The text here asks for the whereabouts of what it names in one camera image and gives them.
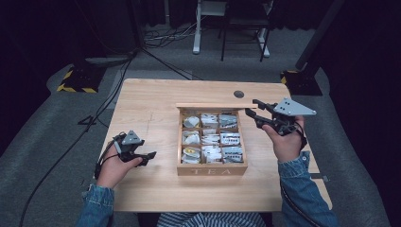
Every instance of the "chair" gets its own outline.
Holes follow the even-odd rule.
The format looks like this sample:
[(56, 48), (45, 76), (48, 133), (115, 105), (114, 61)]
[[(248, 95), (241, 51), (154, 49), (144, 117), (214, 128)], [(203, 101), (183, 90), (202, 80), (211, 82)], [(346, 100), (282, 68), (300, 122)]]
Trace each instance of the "chair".
[[(257, 44), (263, 44), (262, 54), (260, 56), (260, 61), (264, 58), (264, 52), (268, 42), (268, 37), (270, 33), (270, 13), (268, 10), (268, 5), (264, 4), (261, 0), (228, 0), (226, 3), (226, 9), (224, 12), (224, 22), (223, 28), (223, 45), (221, 50), (221, 61), (224, 60), (224, 51), (227, 43), (230, 44), (255, 44), (255, 41), (227, 41), (227, 30), (228, 29), (240, 29), (240, 30), (256, 30), (254, 34), (254, 39), (257, 40)], [(266, 30), (265, 41), (260, 43), (257, 39), (260, 32)]]

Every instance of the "hand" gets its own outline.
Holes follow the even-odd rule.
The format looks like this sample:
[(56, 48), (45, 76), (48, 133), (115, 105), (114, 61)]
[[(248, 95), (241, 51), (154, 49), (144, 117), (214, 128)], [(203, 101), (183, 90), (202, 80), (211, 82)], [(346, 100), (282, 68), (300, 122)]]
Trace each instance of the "hand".
[[(296, 116), (295, 121), (304, 128), (305, 120), (302, 116)], [(291, 134), (281, 136), (270, 125), (264, 125), (262, 130), (266, 132), (273, 142), (274, 154), (280, 163), (285, 163), (298, 158), (300, 155), (301, 135), (294, 131)]]
[[(117, 154), (117, 149), (114, 145), (109, 148), (103, 160)], [(109, 158), (103, 163), (100, 175), (97, 179), (97, 185), (103, 187), (114, 188), (126, 176), (130, 169), (138, 166), (142, 162), (142, 158), (135, 158), (124, 163), (118, 156)]]

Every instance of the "striped shirt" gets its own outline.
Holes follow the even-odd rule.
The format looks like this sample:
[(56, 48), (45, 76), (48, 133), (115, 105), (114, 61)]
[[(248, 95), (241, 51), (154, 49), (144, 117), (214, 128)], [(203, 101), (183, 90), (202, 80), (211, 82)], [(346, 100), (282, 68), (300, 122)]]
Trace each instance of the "striped shirt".
[(158, 227), (265, 227), (259, 213), (162, 213)]

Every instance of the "person's left hand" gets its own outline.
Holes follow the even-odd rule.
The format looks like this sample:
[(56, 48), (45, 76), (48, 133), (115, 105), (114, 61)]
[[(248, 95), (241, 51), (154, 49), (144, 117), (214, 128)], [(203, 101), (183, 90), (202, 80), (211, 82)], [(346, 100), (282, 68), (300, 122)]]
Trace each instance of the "person's left hand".
[[(105, 155), (104, 160), (116, 154), (117, 149), (112, 145)], [(118, 156), (109, 158), (102, 165), (96, 185), (113, 189), (121, 180), (123, 180), (130, 169), (138, 166), (141, 162), (142, 158), (140, 157), (132, 159), (126, 163), (121, 161)]]

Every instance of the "denim sleeve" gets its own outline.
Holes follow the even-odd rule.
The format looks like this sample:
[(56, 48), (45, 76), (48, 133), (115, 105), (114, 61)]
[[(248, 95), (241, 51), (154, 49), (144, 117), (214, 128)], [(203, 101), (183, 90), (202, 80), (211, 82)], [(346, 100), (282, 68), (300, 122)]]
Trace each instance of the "denim sleeve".
[[(309, 151), (301, 151), (295, 160), (278, 163), (280, 182), (286, 193), (282, 190), (284, 220), (290, 226), (339, 226), (334, 212), (323, 200), (318, 186), (310, 179), (308, 172)], [(310, 218), (317, 225), (307, 221)]]
[(113, 214), (114, 191), (91, 184), (90, 189), (82, 193), (82, 198), (83, 208), (76, 226), (107, 226)]

